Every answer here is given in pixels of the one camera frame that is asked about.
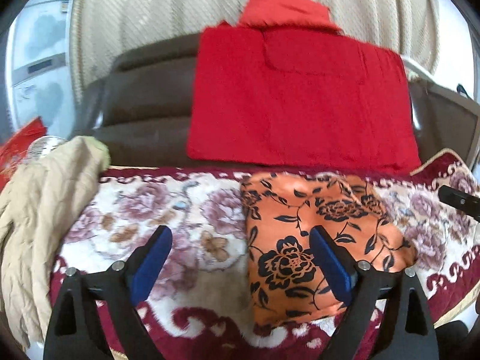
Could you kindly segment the red paper decoration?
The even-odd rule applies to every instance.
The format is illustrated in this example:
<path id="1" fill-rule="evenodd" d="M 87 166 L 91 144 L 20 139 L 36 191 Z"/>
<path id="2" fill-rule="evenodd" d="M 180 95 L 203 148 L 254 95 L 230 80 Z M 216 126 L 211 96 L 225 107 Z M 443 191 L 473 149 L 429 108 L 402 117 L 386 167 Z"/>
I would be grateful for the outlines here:
<path id="1" fill-rule="evenodd" d="M 32 119 L 2 147 L 0 155 L 0 189 L 3 189 L 26 157 L 29 146 L 47 133 L 39 117 Z"/>

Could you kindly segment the beige quilted jacket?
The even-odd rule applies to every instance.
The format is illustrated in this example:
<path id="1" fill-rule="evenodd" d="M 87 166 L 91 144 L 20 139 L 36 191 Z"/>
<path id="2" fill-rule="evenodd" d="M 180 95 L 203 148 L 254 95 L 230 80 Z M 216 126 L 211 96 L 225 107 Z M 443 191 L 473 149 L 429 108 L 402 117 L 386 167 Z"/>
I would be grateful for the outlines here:
<path id="1" fill-rule="evenodd" d="M 46 339 L 55 255 L 109 166 L 103 143 L 76 136 L 20 165 L 1 192 L 1 312 L 24 348 Z"/>

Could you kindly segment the red folded blanket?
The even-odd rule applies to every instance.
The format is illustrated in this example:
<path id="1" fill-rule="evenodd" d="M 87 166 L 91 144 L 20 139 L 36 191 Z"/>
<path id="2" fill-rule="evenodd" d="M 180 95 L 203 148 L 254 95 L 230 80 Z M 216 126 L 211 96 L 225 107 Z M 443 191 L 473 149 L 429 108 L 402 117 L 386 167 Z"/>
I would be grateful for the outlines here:
<path id="1" fill-rule="evenodd" d="M 421 163 L 404 65 L 312 0 L 249 0 L 199 38 L 187 155 L 407 173 Z"/>

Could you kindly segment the floral maroon bed blanket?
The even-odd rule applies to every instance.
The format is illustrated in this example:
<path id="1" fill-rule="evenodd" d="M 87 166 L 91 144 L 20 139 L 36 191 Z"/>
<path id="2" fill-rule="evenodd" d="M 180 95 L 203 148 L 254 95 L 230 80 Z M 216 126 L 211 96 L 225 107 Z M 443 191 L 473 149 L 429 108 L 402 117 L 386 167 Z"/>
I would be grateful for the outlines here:
<path id="1" fill-rule="evenodd" d="M 65 272 L 99 272 L 125 260 L 160 225 L 172 252 L 137 310 L 167 359 L 315 359 L 338 325 L 336 316 L 270 330 L 256 327 L 247 284 L 245 222 L 261 196 L 241 184 L 248 172 L 123 168 L 106 172 L 94 199 L 64 238 L 50 279 L 55 299 Z M 446 185 L 472 195 L 479 184 L 451 150 L 411 175 L 321 172 L 360 205 L 386 217 L 418 252 L 415 270 L 433 321 L 442 325 L 479 295 L 479 223 L 439 201 Z"/>

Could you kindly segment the window with metal frame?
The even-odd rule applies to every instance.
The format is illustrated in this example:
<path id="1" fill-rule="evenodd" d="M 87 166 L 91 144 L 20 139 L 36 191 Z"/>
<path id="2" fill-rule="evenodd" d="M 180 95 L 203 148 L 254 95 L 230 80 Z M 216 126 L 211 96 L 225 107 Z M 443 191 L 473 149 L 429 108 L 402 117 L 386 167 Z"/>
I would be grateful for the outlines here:
<path id="1" fill-rule="evenodd" d="M 70 33 L 74 0 L 27 0 L 7 31 L 2 84 L 9 131 L 40 118 L 68 138 L 76 116 Z"/>

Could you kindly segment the orange black floral garment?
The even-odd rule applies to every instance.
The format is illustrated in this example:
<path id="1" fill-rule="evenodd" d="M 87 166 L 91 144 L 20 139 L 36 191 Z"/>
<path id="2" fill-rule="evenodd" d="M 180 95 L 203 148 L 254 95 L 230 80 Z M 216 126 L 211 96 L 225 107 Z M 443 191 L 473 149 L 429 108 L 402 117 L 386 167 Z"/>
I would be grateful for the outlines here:
<path id="1" fill-rule="evenodd" d="M 323 236 L 380 272 L 410 267 L 416 250 L 392 223 L 373 186 L 356 175 L 306 178 L 259 173 L 241 184 L 255 323 L 276 327 L 340 313 L 352 272 Z"/>

